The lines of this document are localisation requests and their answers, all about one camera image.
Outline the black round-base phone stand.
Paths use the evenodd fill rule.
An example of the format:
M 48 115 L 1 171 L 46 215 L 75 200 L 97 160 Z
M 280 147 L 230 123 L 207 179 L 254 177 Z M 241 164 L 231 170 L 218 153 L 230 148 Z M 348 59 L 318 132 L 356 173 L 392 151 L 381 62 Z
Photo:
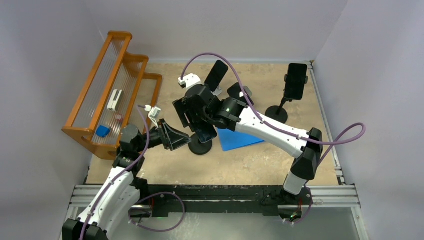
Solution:
M 201 143 L 198 135 L 195 133 L 191 137 L 191 142 L 188 144 L 189 150 L 195 155 L 205 155 L 209 153 L 213 147 L 213 141 Z

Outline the black smartphone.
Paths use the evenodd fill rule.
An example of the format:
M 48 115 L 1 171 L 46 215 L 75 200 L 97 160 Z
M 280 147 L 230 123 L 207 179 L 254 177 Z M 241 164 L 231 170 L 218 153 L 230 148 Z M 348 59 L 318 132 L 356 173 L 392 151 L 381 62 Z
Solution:
M 196 133 L 200 143 L 207 143 L 218 136 L 215 127 L 202 119 L 195 119 L 191 123 L 192 131 Z

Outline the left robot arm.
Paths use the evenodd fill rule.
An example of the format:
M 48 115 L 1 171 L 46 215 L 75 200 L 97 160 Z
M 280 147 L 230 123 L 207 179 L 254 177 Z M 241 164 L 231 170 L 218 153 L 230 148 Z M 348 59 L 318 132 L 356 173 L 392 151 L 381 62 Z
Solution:
M 144 134 L 133 124 L 125 126 L 107 181 L 82 213 L 64 222 L 62 239 L 110 240 L 131 207 L 150 198 L 147 180 L 137 177 L 146 151 L 157 146 L 173 151 L 190 142 L 186 133 L 170 127 L 164 119 Z

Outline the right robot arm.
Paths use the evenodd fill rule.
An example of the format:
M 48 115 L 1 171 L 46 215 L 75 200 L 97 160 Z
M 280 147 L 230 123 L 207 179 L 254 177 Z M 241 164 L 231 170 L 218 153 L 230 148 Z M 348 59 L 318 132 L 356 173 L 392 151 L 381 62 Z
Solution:
M 243 101 L 228 97 L 220 100 L 205 85 L 198 84 L 175 100 L 173 106 L 183 125 L 194 133 L 195 154 L 217 137 L 218 129 L 257 137 L 285 151 L 294 162 L 284 180 L 280 196 L 288 204 L 300 198 L 306 183 L 316 176 L 323 152 L 322 132 L 302 130 L 258 113 Z

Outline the white phone stand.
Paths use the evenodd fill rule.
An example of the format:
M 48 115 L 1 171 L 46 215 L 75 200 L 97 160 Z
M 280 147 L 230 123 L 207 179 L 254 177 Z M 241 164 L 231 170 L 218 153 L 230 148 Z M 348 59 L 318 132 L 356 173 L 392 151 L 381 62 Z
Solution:
M 222 88 L 218 86 L 213 92 L 213 95 L 218 97 L 221 93 L 222 93 Z

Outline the black phone on white stand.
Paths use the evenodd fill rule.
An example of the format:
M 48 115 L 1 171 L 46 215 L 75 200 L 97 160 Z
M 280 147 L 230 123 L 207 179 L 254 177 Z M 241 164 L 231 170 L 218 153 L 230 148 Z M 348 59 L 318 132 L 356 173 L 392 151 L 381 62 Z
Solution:
M 211 92 L 215 92 L 228 70 L 229 67 L 223 61 L 217 60 L 206 77 L 204 85 L 207 86 Z

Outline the black phone on wooden stand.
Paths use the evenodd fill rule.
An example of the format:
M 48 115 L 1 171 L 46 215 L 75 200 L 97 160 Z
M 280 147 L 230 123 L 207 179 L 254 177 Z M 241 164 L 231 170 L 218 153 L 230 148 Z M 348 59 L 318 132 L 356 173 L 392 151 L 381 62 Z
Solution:
M 240 92 L 241 92 L 241 87 L 239 85 L 238 82 L 236 82 L 235 84 L 233 84 L 228 90 L 227 93 L 229 95 L 229 97 L 231 98 L 235 98 L 241 102 L 244 102 L 246 105 L 248 105 L 248 101 L 246 100 L 245 97 L 240 97 Z M 252 100 L 252 95 L 251 97 L 248 97 L 248 99 L 251 102 L 251 105 L 254 105 L 254 101 Z

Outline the tall black phone stand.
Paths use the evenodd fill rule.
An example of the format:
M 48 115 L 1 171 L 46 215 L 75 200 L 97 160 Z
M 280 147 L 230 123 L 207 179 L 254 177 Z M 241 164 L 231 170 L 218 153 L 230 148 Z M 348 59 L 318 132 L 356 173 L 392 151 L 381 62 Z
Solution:
M 296 100 L 287 100 L 284 98 L 284 96 L 281 99 L 280 104 L 277 105 L 273 105 L 270 106 L 266 112 L 265 112 L 265 116 L 269 117 L 275 121 L 278 121 L 280 123 L 285 124 L 288 120 L 288 113 L 287 111 L 284 109 L 284 105 L 287 102 L 292 102 L 292 101 L 296 101 Z

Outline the black phone on tall stand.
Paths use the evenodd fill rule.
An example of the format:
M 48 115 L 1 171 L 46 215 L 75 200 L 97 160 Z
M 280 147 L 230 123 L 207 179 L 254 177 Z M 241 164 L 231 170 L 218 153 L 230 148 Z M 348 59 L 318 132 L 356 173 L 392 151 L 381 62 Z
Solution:
M 299 101 L 303 98 L 305 85 L 308 82 L 308 66 L 302 63 L 290 63 L 284 77 L 283 97 L 288 101 Z

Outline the blue mat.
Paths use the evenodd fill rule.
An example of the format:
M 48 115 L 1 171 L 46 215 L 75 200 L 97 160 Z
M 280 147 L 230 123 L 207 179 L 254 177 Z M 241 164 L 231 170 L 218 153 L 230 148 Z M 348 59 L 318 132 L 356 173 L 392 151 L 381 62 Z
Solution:
M 224 152 L 255 145 L 264 140 L 241 132 L 233 132 L 228 129 L 217 129 L 219 142 Z

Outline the orange wooden rack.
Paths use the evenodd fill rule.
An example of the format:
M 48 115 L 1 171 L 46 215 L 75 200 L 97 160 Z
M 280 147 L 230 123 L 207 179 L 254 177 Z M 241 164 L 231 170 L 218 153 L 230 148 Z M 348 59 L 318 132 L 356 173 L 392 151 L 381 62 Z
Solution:
M 133 36 L 125 31 L 109 31 L 88 74 L 87 80 L 62 131 L 89 152 L 103 160 L 114 160 L 122 129 L 129 123 L 141 83 L 155 82 L 148 105 L 158 102 L 163 77 L 146 72 L 149 57 L 128 52 Z M 123 90 L 117 111 L 107 110 L 112 91 Z M 123 121 L 115 120 L 115 115 Z M 95 132 L 99 125 L 110 127 L 106 137 Z

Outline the small pink-capped bottle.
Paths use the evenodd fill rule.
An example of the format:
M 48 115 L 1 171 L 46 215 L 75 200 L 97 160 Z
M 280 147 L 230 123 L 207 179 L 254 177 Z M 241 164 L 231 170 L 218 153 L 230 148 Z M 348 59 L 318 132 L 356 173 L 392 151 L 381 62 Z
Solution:
M 124 117 L 121 114 L 115 114 L 114 115 L 115 120 L 117 120 L 118 122 L 122 122 Z

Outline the white rectangular device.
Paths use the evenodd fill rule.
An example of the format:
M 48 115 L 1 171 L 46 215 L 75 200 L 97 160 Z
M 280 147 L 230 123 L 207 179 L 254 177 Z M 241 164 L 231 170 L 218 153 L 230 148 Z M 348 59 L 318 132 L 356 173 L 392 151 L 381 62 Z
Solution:
M 107 103 L 107 110 L 116 112 L 123 94 L 124 91 L 122 89 L 114 89 Z

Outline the blue small block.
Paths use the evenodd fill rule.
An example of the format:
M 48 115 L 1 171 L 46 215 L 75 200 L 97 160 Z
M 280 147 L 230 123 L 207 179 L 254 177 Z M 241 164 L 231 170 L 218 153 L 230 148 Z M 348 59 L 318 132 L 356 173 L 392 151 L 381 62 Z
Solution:
M 100 138 L 105 138 L 109 135 L 111 129 L 106 125 L 99 125 L 95 131 L 95 134 Z

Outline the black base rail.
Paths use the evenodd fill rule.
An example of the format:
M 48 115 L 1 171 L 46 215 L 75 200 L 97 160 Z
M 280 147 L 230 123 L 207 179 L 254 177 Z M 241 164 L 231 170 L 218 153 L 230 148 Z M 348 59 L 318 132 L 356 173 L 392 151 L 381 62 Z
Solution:
M 356 188 L 348 185 L 304 187 L 299 195 L 279 185 L 168 185 L 148 184 L 150 196 L 131 209 L 146 210 L 154 218 L 170 213 L 261 214 L 295 224 L 311 208 L 353 208 L 360 205 Z

